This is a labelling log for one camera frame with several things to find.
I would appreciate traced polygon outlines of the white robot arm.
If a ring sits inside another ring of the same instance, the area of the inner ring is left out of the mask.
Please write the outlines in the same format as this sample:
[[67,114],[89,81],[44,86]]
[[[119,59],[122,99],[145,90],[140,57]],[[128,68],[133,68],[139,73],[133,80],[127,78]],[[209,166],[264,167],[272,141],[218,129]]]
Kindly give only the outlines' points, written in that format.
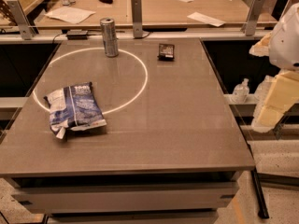
[[269,62],[280,69],[274,77],[266,76],[254,93],[258,103],[251,128],[266,133],[299,101],[299,4],[292,5],[249,53],[268,56]]

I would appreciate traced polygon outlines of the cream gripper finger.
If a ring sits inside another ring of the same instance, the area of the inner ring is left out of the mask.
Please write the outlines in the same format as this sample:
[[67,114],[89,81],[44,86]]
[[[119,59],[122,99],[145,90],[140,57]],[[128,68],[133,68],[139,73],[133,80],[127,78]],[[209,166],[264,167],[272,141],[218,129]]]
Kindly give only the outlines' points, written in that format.
[[281,70],[263,84],[251,128],[258,133],[274,129],[287,111],[299,101],[299,73]]
[[270,38],[271,33],[266,34],[259,42],[250,48],[249,54],[257,57],[268,56]]

